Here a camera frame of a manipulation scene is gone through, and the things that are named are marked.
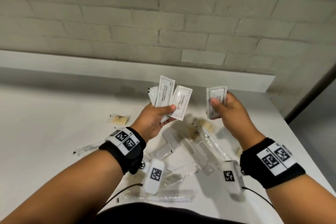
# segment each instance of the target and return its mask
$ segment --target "wristband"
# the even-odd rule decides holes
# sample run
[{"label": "wristband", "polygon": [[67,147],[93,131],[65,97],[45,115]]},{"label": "wristband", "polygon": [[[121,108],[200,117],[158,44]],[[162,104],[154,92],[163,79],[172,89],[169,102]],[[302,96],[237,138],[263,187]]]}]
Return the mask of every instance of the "wristband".
[{"label": "wristband", "polygon": [[243,174],[256,179],[265,189],[306,173],[283,146],[268,137],[243,151],[240,166]]},{"label": "wristband", "polygon": [[124,174],[137,173],[144,156],[145,140],[130,127],[117,130],[105,139],[99,150],[108,151],[119,163]]}]

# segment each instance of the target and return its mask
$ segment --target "wall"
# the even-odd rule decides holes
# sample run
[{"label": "wall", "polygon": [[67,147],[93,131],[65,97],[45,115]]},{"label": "wall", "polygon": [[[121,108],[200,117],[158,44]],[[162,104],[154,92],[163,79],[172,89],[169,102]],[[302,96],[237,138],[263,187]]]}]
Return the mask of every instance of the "wall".
[{"label": "wall", "polygon": [[336,61],[336,0],[0,0],[0,49],[272,73],[283,116]]},{"label": "wall", "polygon": [[336,189],[336,80],[289,125],[330,185]]}]

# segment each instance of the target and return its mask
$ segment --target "white sensor device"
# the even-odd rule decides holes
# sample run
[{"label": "white sensor device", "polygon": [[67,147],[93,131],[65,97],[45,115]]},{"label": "white sensor device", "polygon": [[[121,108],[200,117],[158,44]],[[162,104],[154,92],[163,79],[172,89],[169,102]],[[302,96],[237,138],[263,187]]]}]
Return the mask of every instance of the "white sensor device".
[{"label": "white sensor device", "polygon": [[225,187],[229,194],[241,195],[245,186],[240,166],[236,160],[221,163],[220,170],[224,176]]},{"label": "white sensor device", "polygon": [[146,193],[155,196],[159,191],[164,170],[165,170],[164,162],[156,158],[152,158],[149,169],[146,172],[142,190]]}]

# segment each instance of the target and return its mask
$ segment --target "white table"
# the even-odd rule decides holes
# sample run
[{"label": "white table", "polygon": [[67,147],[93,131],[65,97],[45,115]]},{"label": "white table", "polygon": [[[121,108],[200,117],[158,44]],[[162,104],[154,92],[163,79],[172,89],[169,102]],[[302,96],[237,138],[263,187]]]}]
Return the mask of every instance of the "white table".
[{"label": "white table", "polygon": [[[75,79],[68,78],[61,83],[57,78],[54,86],[67,85],[69,81],[73,83]],[[78,157],[72,155],[75,148],[107,137],[114,130],[113,124],[106,123],[111,113],[131,115],[129,124],[132,124],[149,103],[146,89],[155,83],[122,81],[123,85],[117,85],[117,81],[110,84],[110,92],[106,95],[0,86],[0,220],[46,181],[77,161]],[[193,99],[187,113],[205,118],[205,88],[193,88]],[[246,91],[233,93],[245,105],[256,127],[266,136],[285,144],[307,173],[335,195],[268,96]],[[214,123],[221,126],[220,120]],[[159,135],[150,145],[158,146],[162,140]],[[222,131],[219,143],[234,155],[237,142],[227,131]],[[221,179],[217,174],[209,177],[202,173],[191,175],[183,182],[182,188],[195,189],[195,200],[161,205],[245,223],[282,223],[274,209],[250,191],[245,192],[244,201],[233,200]],[[116,191],[124,188],[127,182],[123,180]],[[244,182],[247,187],[267,197],[254,179],[244,177]]]}]

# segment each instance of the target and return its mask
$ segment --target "black cable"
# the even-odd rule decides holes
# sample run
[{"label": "black cable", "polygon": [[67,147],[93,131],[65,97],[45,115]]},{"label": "black cable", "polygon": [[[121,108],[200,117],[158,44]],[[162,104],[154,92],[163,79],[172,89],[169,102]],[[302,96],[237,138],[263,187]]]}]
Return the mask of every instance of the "black cable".
[{"label": "black cable", "polygon": [[133,186],[142,186],[143,184],[142,183],[136,183],[136,184],[132,184],[132,185],[129,185],[128,187],[122,189],[121,191],[119,191],[117,194],[115,194],[113,197],[111,197],[106,203],[105,205],[101,208],[103,209],[112,199],[114,199],[116,196],[118,196],[121,192],[125,191],[126,189],[129,189]]},{"label": "black cable", "polygon": [[256,193],[259,197],[261,197],[263,200],[265,200],[267,203],[269,203],[273,208],[274,208],[274,206],[270,203],[270,201],[268,201],[266,198],[264,198],[262,195],[260,195],[260,194],[258,194],[257,192],[255,192],[254,190],[252,190],[252,189],[249,189],[249,188],[247,188],[247,187],[242,187],[243,189],[247,189],[247,190],[250,190],[250,191],[252,191],[252,192],[254,192],[254,193]]}]

